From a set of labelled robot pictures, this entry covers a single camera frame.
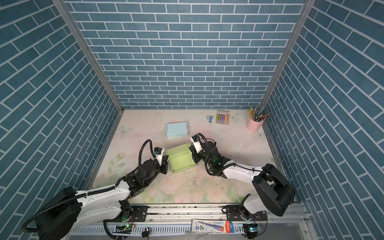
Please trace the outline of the light blue paper box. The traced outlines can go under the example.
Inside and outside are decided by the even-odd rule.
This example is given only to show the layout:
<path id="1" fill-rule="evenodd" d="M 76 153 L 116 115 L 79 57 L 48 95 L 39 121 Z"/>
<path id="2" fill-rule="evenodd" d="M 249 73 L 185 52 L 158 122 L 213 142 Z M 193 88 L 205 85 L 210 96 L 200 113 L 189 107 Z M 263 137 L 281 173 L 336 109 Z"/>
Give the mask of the light blue paper box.
<path id="1" fill-rule="evenodd" d="M 168 123 L 166 124 L 166 136 L 168 139 L 183 138 L 189 135 L 188 123 Z"/>

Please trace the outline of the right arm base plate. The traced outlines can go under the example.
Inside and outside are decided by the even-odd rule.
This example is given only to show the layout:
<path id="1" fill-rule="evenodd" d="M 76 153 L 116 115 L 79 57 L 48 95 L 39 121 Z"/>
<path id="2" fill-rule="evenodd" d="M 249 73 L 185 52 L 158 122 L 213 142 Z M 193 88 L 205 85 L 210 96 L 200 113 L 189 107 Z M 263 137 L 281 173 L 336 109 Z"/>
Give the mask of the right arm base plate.
<path id="1" fill-rule="evenodd" d="M 226 215 L 228 221 L 266 221 L 268 219 L 266 212 L 257 212 L 251 214 L 243 205 L 226 205 L 222 207 L 222 212 Z"/>

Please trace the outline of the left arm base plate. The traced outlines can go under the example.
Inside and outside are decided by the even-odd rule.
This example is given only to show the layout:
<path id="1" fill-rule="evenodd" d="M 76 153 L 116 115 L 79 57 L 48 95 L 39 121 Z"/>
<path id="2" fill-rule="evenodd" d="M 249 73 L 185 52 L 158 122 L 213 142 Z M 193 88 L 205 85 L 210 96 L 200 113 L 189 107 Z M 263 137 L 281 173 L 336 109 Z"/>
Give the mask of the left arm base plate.
<path id="1" fill-rule="evenodd" d="M 128 209 L 123 209 L 117 216 L 117 222 L 144 222 L 148 213 L 148 206 L 132 206 Z"/>

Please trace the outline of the light green paper box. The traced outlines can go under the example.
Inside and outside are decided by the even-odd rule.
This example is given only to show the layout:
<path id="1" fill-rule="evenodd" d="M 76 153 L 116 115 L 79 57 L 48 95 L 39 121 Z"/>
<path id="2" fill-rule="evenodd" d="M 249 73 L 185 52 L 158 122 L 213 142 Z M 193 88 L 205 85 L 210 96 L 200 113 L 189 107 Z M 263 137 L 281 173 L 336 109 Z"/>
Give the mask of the light green paper box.
<path id="1" fill-rule="evenodd" d="M 173 173 L 176 174 L 197 165 L 192 158 L 191 145 L 187 143 L 167 150 L 168 162 Z"/>

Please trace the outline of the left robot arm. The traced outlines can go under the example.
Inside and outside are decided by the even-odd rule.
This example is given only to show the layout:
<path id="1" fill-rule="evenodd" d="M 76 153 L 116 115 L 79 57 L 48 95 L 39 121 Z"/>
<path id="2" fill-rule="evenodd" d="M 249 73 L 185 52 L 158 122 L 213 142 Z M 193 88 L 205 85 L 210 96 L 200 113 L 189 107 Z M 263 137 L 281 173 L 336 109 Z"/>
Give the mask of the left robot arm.
<path id="1" fill-rule="evenodd" d="M 75 191 L 65 188 L 40 208 L 21 227 L 37 233 L 41 240 L 63 240 L 71 231 L 95 222 L 129 219 L 133 208 L 129 199 L 141 194 L 159 174 L 167 174 L 168 162 L 147 160 L 114 185 Z"/>

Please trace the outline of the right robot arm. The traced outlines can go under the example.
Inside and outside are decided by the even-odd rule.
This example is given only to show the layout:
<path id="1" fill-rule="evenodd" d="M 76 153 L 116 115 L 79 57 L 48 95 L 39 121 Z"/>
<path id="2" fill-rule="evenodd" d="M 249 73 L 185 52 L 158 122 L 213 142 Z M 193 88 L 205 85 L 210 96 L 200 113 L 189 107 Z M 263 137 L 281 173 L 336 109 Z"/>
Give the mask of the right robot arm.
<path id="1" fill-rule="evenodd" d="M 210 176 L 237 180 L 252 185 L 256 194 L 247 194 L 237 207 L 238 214 L 245 220 L 259 212 L 269 211 L 281 217 L 294 201 L 295 188 L 284 175 L 271 164 L 251 167 L 239 164 L 222 156 L 216 142 L 201 142 L 191 139 L 190 150 L 194 162 L 203 161 Z"/>

